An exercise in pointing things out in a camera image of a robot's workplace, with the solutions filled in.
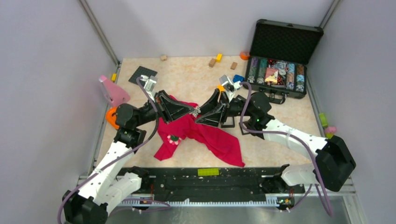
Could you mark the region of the white silver brooch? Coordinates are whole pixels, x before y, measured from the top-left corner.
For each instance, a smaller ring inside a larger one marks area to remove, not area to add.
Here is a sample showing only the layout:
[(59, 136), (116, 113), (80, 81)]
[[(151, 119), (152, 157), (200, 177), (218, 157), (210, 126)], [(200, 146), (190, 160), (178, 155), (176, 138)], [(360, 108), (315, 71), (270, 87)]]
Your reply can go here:
[(194, 110), (190, 113), (193, 117), (197, 118), (198, 115), (201, 113), (200, 107), (196, 106)]

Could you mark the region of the magenta garment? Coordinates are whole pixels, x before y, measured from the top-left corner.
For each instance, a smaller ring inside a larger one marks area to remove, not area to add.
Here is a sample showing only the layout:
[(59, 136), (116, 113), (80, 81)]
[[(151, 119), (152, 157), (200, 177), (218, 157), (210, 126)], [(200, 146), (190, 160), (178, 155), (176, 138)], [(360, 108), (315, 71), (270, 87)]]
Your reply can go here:
[(157, 133), (163, 141), (154, 157), (163, 161), (173, 156), (179, 145), (171, 145), (167, 141), (168, 135), (175, 135), (182, 141), (186, 138), (193, 139), (199, 143), (204, 144), (214, 156), (221, 161), (238, 167), (244, 167), (245, 163), (242, 160), (240, 142), (235, 136), (212, 126), (196, 124), (191, 114), (184, 115), (183, 117), (170, 122), (164, 123), (160, 119)]

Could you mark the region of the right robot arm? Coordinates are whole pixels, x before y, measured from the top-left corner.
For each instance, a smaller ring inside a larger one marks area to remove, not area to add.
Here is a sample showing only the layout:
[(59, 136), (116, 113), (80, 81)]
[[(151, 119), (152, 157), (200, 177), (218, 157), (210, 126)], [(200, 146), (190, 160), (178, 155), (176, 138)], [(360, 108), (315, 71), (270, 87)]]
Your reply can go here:
[(325, 189), (338, 192), (356, 168), (356, 163), (341, 137), (330, 139), (304, 133), (292, 128), (268, 112), (269, 98), (263, 92), (249, 94), (249, 98), (238, 95), (229, 99), (227, 94), (215, 90), (201, 107), (196, 123), (219, 127), (227, 118), (247, 116), (248, 121), (240, 124), (243, 131), (263, 140), (279, 143), (308, 159), (310, 164), (283, 165), (274, 175), (274, 187), (287, 192), (292, 186), (318, 184)]

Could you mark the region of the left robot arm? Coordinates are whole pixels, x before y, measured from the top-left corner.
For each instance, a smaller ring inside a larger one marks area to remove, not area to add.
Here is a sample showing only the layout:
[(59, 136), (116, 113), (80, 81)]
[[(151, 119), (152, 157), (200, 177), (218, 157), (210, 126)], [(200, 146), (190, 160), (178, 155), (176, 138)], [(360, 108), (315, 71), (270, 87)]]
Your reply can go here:
[(193, 106), (173, 99), (165, 91), (148, 97), (140, 108), (128, 103), (119, 105), (114, 112), (119, 128), (107, 154), (87, 179), (64, 194), (58, 215), (64, 215), (70, 224), (106, 223), (130, 194), (144, 193), (150, 186), (141, 168), (115, 181), (124, 164), (154, 137), (160, 120), (171, 122), (191, 112)]

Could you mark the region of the pink flower brooch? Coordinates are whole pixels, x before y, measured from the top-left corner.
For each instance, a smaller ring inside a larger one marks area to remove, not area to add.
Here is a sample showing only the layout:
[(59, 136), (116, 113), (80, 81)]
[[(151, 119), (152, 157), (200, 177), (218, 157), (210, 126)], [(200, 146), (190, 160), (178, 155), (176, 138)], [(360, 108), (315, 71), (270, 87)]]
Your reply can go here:
[(181, 139), (175, 135), (168, 135), (167, 136), (167, 141), (171, 144), (171, 145), (179, 145), (181, 143)]

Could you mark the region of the yellow toy car red wheels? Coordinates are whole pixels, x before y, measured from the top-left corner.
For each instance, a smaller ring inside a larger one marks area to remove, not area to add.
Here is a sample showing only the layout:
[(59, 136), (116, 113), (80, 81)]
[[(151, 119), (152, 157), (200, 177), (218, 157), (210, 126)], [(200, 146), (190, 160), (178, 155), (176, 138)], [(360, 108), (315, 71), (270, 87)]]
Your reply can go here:
[(224, 88), (224, 86), (222, 86), (222, 85), (218, 85), (218, 86), (217, 86), (217, 89), (218, 89), (220, 92), (225, 91), (225, 88)]

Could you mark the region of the blue toy car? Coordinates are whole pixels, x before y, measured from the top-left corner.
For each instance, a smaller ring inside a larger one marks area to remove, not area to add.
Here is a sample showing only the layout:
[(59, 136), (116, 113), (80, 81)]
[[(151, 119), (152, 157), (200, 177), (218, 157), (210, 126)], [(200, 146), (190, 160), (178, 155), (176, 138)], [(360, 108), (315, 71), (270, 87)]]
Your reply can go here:
[(243, 77), (243, 76), (241, 76), (241, 75), (234, 75), (233, 76), (233, 82), (234, 83), (236, 83), (236, 82), (244, 82), (245, 81), (245, 78)]

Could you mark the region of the dark grey building baseplate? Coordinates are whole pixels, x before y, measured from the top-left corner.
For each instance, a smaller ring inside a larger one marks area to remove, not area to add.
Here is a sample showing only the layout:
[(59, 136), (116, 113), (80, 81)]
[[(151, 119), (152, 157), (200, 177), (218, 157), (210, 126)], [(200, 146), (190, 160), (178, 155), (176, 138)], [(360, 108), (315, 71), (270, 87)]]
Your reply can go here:
[(136, 69), (136, 71), (133, 73), (133, 75), (129, 78), (128, 81), (130, 83), (137, 84), (137, 81), (136, 81), (137, 78), (142, 76), (142, 75), (147, 76), (147, 77), (150, 77), (150, 76), (154, 76), (155, 77), (157, 75), (157, 71), (149, 69), (149, 68), (146, 68), (146, 67), (143, 67), (143, 66), (139, 66)]

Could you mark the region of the pink plastic piece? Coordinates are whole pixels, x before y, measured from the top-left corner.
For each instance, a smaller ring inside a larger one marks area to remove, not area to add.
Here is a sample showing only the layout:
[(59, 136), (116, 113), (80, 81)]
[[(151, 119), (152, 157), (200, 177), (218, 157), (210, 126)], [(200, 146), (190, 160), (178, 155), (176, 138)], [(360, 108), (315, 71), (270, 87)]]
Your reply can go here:
[(99, 78), (100, 89), (111, 107), (118, 107), (130, 100), (130, 95), (105, 76)]

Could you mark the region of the orange plastic toy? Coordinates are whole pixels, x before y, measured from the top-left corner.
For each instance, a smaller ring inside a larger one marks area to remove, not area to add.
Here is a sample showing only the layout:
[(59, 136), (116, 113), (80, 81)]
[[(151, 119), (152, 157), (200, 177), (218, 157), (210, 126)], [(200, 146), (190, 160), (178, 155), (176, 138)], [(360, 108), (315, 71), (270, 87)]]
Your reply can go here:
[(112, 107), (106, 112), (106, 121), (116, 130), (119, 129), (119, 126), (115, 123), (116, 122), (116, 110), (117, 107)]

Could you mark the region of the small yellow block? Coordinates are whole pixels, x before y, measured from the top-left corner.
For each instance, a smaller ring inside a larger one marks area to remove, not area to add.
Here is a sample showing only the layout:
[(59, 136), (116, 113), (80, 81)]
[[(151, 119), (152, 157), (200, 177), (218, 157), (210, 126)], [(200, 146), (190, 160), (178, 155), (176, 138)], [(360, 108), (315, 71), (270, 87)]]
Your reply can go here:
[(112, 81), (112, 82), (115, 82), (116, 79), (117, 79), (117, 74), (116, 74), (116, 73), (113, 73), (113, 74), (112, 74), (112, 77), (111, 77), (111, 81)]

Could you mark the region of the orange object behind case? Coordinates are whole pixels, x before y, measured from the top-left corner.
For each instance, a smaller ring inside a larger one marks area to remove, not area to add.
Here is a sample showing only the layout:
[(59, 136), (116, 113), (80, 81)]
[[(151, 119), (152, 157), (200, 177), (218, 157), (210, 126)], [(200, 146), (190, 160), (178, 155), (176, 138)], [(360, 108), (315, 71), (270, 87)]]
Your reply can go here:
[(240, 52), (240, 58), (241, 58), (241, 60), (247, 61), (250, 58), (250, 53), (242, 51), (242, 52)]

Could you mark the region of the playing card box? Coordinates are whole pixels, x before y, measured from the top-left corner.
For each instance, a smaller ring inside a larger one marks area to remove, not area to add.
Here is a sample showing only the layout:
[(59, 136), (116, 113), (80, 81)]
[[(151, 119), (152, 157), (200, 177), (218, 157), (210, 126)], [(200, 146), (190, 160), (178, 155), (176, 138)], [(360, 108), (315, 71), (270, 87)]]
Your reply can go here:
[(274, 68), (267, 68), (265, 77), (264, 77), (264, 82), (266, 83), (271, 83), (271, 84), (277, 84), (278, 83), (278, 69)]

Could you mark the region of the green flat brick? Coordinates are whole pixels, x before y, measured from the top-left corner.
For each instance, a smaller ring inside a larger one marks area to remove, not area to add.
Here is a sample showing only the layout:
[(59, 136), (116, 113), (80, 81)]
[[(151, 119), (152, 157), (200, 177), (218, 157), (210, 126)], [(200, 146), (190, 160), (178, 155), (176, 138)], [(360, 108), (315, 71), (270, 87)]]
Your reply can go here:
[(200, 168), (197, 169), (198, 176), (218, 176), (220, 171), (218, 168)]

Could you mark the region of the black poker chip case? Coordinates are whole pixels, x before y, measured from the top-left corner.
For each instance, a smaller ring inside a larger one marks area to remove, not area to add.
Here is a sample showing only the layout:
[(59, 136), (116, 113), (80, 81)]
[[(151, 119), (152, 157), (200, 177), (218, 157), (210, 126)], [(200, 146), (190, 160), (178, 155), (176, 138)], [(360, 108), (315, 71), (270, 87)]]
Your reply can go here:
[[(252, 90), (268, 93), (271, 103), (283, 104), (287, 97), (304, 98), (306, 66), (323, 34), (321, 27), (259, 19), (245, 80)], [(279, 70), (277, 84), (264, 82), (267, 68)]]

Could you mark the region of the green pink toy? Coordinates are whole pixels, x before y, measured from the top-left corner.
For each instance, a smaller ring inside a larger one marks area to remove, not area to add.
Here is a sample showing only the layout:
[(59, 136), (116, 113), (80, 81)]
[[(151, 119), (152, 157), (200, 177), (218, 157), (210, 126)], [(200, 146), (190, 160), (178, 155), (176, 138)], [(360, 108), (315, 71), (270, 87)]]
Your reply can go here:
[(337, 128), (335, 126), (330, 126), (327, 123), (327, 119), (326, 119), (324, 113), (321, 112), (318, 114), (318, 116), (319, 116), (321, 126), (324, 129), (325, 137), (328, 139), (331, 139), (334, 136), (334, 134), (337, 132)]

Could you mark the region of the black square frame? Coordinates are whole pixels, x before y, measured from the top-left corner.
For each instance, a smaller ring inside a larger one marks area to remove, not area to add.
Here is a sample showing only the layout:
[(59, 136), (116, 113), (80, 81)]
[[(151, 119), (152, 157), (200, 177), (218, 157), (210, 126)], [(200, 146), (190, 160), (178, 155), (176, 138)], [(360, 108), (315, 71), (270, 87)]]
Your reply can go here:
[(248, 129), (248, 128), (243, 128), (240, 126), (240, 131), (242, 135), (252, 135), (256, 136), (256, 130), (255, 129)]
[(227, 120), (221, 124), (221, 128), (234, 128), (234, 127), (235, 127), (234, 117), (227, 118)]

